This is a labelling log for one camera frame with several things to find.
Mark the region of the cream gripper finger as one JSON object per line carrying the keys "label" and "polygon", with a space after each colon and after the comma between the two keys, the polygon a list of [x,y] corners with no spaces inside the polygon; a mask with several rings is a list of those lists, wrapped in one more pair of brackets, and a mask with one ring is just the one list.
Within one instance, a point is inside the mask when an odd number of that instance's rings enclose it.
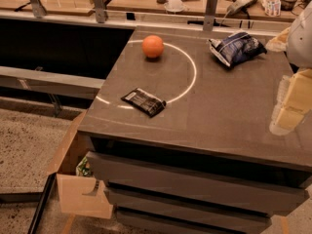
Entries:
{"label": "cream gripper finger", "polygon": [[287,48],[288,36],[290,33],[290,28],[286,28],[281,31],[277,36],[273,37],[265,45],[268,51],[272,52],[284,52]]}
{"label": "cream gripper finger", "polygon": [[278,87],[270,132],[276,136],[289,134],[311,110],[312,69],[299,69],[292,77],[284,75]]}

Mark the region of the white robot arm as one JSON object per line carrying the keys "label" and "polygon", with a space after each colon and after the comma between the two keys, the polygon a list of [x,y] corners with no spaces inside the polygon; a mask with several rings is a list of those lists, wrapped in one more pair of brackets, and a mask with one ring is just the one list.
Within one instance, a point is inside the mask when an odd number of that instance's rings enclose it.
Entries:
{"label": "white robot arm", "polygon": [[312,1],[292,23],[286,51],[298,70],[280,81],[269,126],[276,136],[292,132],[312,109]]}

